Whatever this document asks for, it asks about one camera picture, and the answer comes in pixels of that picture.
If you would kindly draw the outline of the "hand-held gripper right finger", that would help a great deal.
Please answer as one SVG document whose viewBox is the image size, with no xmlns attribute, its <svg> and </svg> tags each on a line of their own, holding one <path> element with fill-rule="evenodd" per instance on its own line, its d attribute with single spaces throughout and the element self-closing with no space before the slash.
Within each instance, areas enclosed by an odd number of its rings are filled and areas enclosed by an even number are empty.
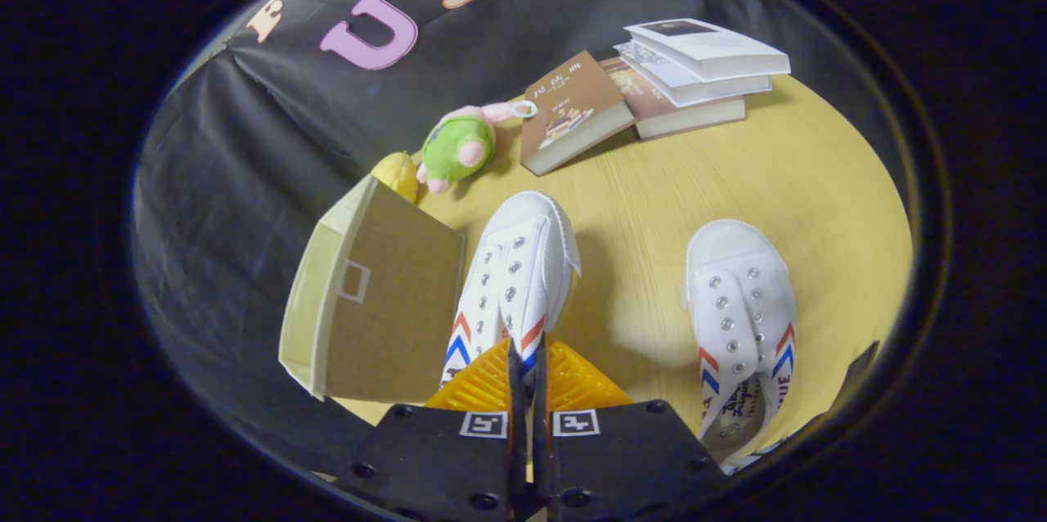
<svg viewBox="0 0 1047 522">
<path fill-rule="evenodd" d="M 633 400 L 561 340 L 536 362 L 534 474 L 550 521 L 669 521 L 728 484 L 669 402 Z"/>
</svg>

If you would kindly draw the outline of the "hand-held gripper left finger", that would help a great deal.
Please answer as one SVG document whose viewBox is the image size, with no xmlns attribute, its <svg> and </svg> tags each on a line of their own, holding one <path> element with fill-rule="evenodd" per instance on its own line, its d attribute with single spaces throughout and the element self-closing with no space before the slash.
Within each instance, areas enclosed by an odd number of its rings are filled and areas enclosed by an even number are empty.
<svg viewBox="0 0 1047 522">
<path fill-rule="evenodd" d="M 388 520 L 512 521 L 527 492 L 519 367 L 505 338 L 426 405 L 389 407 L 335 485 Z"/>
</svg>

